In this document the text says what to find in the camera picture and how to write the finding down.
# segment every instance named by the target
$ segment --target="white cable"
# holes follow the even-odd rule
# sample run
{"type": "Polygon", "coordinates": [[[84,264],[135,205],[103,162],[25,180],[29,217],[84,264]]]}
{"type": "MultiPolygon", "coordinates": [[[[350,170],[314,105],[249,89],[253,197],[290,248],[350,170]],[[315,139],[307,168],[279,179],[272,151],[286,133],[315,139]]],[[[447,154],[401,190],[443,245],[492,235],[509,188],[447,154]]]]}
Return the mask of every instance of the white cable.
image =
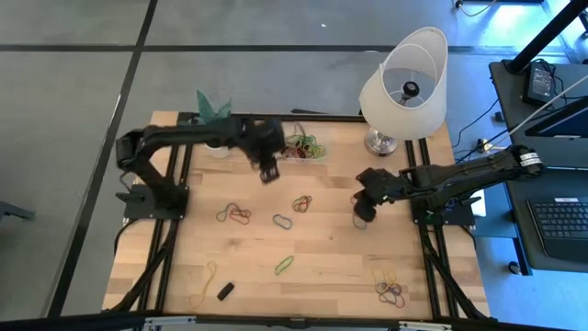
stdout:
{"type": "Polygon", "coordinates": [[[579,83],[585,81],[586,79],[588,79],[588,74],[586,76],[584,76],[582,79],[580,79],[579,81],[577,81],[576,83],[572,84],[570,87],[566,88],[565,90],[561,91],[561,93],[559,93],[558,95],[556,95],[554,98],[552,98],[548,103],[546,103],[545,105],[541,106],[541,108],[535,110],[535,112],[533,112],[533,114],[529,115],[525,120],[523,120],[522,122],[520,122],[516,127],[514,127],[514,129],[510,132],[508,132],[508,134],[502,138],[500,141],[498,141],[497,143],[495,143],[494,145],[497,145],[499,143],[502,143],[506,138],[510,137],[513,133],[515,133],[517,130],[521,129],[521,127],[523,127],[523,125],[525,125],[528,121],[530,121],[535,115],[537,115],[540,111],[542,111],[543,109],[549,107],[553,102],[555,102],[555,100],[559,99],[561,96],[565,95],[566,93],[568,93],[568,91],[570,91],[571,89],[573,89],[574,87],[576,87],[579,83]]]}
{"type": "Polygon", "coordinates": [[[475,14],[470,14],[470,13],[468,13],[468,12],[466,11],[466,9],[464,9],[464,8],[463,8],[463,4],[462,4],[461,6],[459,6],[459,9],[461,9],[461,11],[462,11],[462,12],[463,12],[463,13],[464,13],[466,16],[468,16],[468,17],[475,17],[475,16],[477,16],[477,15],[479,15],[479,14],[481,14],[481,13],[485,12],[486,10],[488,10],[488,8],[490,8],[492,5],[496,4],[496,1],[498,1],[498,0],[492,0],[492,2],[491,2],[489,5],[485,6],[485,7],[484,7],[484,9],[482,9],[481,11],[479,11],[478,13],[475,13],[475,14]]]}

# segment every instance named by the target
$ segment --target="green rubber band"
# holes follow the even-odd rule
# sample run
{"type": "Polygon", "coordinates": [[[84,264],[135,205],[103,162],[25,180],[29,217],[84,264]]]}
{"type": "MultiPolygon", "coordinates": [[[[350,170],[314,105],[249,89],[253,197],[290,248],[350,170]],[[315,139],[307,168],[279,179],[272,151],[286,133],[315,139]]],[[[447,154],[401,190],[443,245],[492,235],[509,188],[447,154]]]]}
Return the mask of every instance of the green rubber band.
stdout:
{"type": "Polygon", "coordinates": [[[279,276],[282,272],[286,271],[286,269],[292,264],[294,261],[294,256],[289,256],[284,258],[277,266],[274,268],[274,274],[279,276]]]}

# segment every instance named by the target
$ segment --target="black eraser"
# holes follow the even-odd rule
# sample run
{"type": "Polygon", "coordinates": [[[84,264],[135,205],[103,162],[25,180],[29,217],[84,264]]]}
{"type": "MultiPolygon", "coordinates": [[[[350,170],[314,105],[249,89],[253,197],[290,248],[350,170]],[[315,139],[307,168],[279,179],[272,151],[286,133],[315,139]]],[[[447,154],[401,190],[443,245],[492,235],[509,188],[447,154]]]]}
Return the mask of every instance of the black eraser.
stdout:
{"type": "Polygon", "coordinates": [[[219,294],[217,295],[217,298],[219,298],[219,300],[223,301],[224,298],[227,297],[227,295],[229,295],[229,293],[231,293],[232,289],[234,289],[235,286],[232,285],[232,283],[228,283],[224,288],[222,288],[222,290],[220,290],[219,294]]]}

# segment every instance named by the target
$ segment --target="table lamp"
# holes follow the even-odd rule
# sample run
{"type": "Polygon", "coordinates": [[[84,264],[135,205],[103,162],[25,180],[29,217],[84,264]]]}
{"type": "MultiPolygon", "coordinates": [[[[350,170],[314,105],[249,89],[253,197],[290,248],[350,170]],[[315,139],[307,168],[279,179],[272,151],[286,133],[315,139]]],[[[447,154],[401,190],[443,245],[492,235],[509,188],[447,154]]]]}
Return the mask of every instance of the table lamp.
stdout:
{"type": "Polygon", "coordinates": [[[406,37],[379,65],[359,95],[371,127],[364,144],[373,154],[394,152],[397,140],[435,132],[447,111],[447,39],[436,28],[406,37]]]}

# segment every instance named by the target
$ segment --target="desk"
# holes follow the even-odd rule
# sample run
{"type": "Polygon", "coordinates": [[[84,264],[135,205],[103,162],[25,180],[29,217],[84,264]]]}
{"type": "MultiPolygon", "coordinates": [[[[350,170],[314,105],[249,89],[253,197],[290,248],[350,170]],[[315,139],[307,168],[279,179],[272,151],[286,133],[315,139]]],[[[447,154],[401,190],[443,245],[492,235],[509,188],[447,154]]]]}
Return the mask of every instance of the desk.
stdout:
{"type": "MultiPolygon", "coordinates": [[[[177,115],[157,111],[152,124],[175,125],[177,115]]],[[[292,122],[283,124],[288,135],[292,122]]],[[[364,231],[356,229],[351,220],[349,199],[360,190],[355,176],[369,166],[392,171],[408,167],[404,144],[400,143],[393,155],[380,158],[363,146],[366,123],[315,121],[302,125],[307,134],[326,144],[325,161],[280,162],[281,178],[267,186],[261,184],[259,174],[251,169],[241,151],[232,149],[230,156],[217,159],[206,146],[195,146],[187,179],[189,206],[179,226],[165,313],[196,313],[200,292],[209,276],[206,265],[213,260],[218,271],[199,314],[432,317],[423,253],[409,202],[379,207],[378,219],[364,231]],[[295,213],[291,203],[303,194],[313,196],[311,206],[306,213],[295,213]],[[229,202],[251,210],[248,225],[215,220],[215,214],[229,202]],[[293,220],[291,230],[272,223],[276,213],[293,220]],[[274,267],[289,255],[295,257],[294,262],[276,276],[274,267]],[[396,272],[406,299],[403,309],[379,302],[374,292],[373,268],[396,272]],[[235,289],[220,302],[216,295],[228,281],[235,284],[235,289]]],[[[432,163],[453,163],[445,124],[428,139],[428,146],[432,163]]],[[[161,172],[168,155],[169,149],[162,149],[152,158],[161,172]]],[[[153,221],[139,221],[121,236],[105,308],[118,303],[142,273],[152,232],[153,221]]],[[[445,236],[454,277],[478,309],[487,314],[471,238],[459,227],[445,227],[445,236]]],[[[148,307],[153,307],[157,284],[153,282],[148,307]]],[[[438,275],[436,284],[442,312],[447,314],[446,295],[438,275]]]]}
{"type": "MultiPolygon", "coordinates": [[[[556,67],[557,75],[565,75],[565,77],[568,77],[568,80],[571,80],[571,82],[564,81],[566,86],[569,86],[585,74],[588,74],[588,67],[582,64],[556,65],[556,67]]],[[[496,93],[500,99],[506,124],[509,127],[520,123],[525,117],[537,109],[521,101],[520,96],[525,81],[524,75],[509,74],[506,72],[502,63],[491,63],[490,72],[496,93]]],[[[578,89],[572,90],[569,95],[578,96],[585,94],[579,92],[582,90],[586,91],[587,88],[585,87],[586,84],[582,83],[578,86],[578,89]]],[[[554,105],[556,108],[563,106],[561,100],[556,101],[554,105]]],[[[524,128],[511,136],[513,143],[526,144],[529,147],[536,148],[537,151],[541,150],[543,153],[549,153],[549,149],[551,148],[549,146],[551,144],[549,138],[531,142],[528,139],[529,137],[525,137],[524,128]]],[[[585,139],[579,139],[575,142],[576,147],[573,149],[574,153],[584,156],[588,155],[588,143],[584,141],[585,139]]],[[[542,177],[535,178],[532,181],[507,182],[506,186],[510,195],[514,217],[523,239],[529,265],[537,269],[588,272],[588,264],[560,260],[545,255],[539,242],[537,230],[526,207],[526,201],[534,198],[553,197],[556,195],[588,196],[588,172],[548,170],[542,177]]]]}

